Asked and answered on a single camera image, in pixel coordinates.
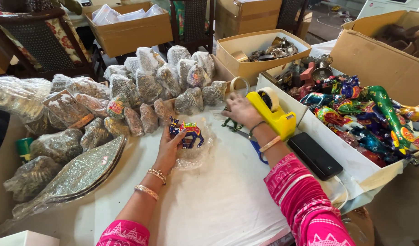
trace yellow tape dispenser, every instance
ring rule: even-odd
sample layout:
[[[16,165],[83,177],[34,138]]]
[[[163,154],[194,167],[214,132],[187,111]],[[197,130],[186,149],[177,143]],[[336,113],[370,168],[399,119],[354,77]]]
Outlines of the yellow tape dispenser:
[[[249,92],[246,97],[257,109],[264,120],[285,141],[294,135],[296,128],[296,114],[286,114],[279,106],[278,95],[270,87],[264,87],[256,92]]]

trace bangle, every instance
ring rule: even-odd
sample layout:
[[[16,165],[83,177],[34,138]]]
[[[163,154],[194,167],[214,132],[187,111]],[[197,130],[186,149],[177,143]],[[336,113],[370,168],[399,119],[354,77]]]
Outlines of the bangle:
[[[270,147],[275,145],[275,143],[277,143],[280,140],[281,140],[281,136],[279,136],[279,135],[276,136],[272,141],[270,141],[269,143],[264,145],[264,147],[260,148],[260,152],[263,153],[264,151],[268,150]]]
[[[265,122],[265,120],[263,120],[263,121],[261,121],[260,123],[258,123],[258,124],[256,124],[254,127],[252,127],[252,129],[250,129],[250,132],[249,132],[249,139],[250,138],[252,138],[252,131],[257,127],[257,126],[259,126],[260,124],[263,124],[263,123],[266,123]]]
[[[163,182],[162,185],[167,185],[165,183],[165,180],[166,180],[165,176],[161,173],[161,170],[155,170],[155,169],[150,168],[149,170],[147,170],[147,173],[151,173],[151,174],[157,176],[159,179],[162,180],[162,182]]]
[[[158,200],[159,199],[158,194],[156,194],[153,190],[145,187],[144,185],[135,185],[135,187],[133,188],[133,190],[134,191],[140,190],[140,191],[142,191],[144,193],[147,193],[147,194],[151,195],[152,198],[154,198],[155,200]]]

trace woman's right hand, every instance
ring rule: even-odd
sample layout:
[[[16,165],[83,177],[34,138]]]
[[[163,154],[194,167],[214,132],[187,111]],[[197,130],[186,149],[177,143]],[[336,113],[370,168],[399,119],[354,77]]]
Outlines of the woman's right hand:
[[[248,129],[263,121],[263,118],[250,103],[249,99],[244,96],[231,93],[226,103],[230,111],[223,110],[221,114],[237,121]]]

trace tape roll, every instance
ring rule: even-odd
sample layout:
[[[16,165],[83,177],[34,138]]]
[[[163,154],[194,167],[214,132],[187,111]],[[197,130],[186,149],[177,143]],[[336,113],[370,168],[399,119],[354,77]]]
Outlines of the tape roll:
[[[245,77],[238,76],[238,77],[235,77],[235,78],[231,81],[231,86],[230,86],[231,92],[236,92],[236,90],[235,90],[235,85],[236,85],[238,82],[243,82],[243,83],[246,85],[246,94],[245,94],[245,96],[246,96],[246,95],[249,93],[249,90],[250,90],[250,84],[249,84],[249,81],[247,81],[247,79],[246,79]]]
[[[278,109],[279,98],[278,94],[270,87],[264,87],[257,91],[258,95],[263,99],[264,103],[273,113]]]

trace wooden chair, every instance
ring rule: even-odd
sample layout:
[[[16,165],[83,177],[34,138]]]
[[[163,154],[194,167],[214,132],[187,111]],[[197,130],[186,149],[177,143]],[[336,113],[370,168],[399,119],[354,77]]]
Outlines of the wooden chair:
[[[0,39],[32,77],[51,81],[55,74],[88,74],[98,81],[90,55],[62,8],[0,15]]]
[[[302,4],[299,18],[295,21],[299,6]],[[292,31],[294,35],[298,34],[300,24],[305,14],[305,8],[308,0],[283,0],[281,9],[279,10],[278,24],[276,29]]]
[[[174,1],[170,0],[171,30],[173,32],[173,42],[168,46],[180,45],[194,53],[199,47],[203,46],[212,54],[212,40],[214,35],[214,0],[209,2],[209,33],[205,33],[206,22],[206,0],[184,0],[184,35],[183,39],[179,37],[177,28],[176,8]],[[159,46],[161,52],[165,52],[164,45]]]

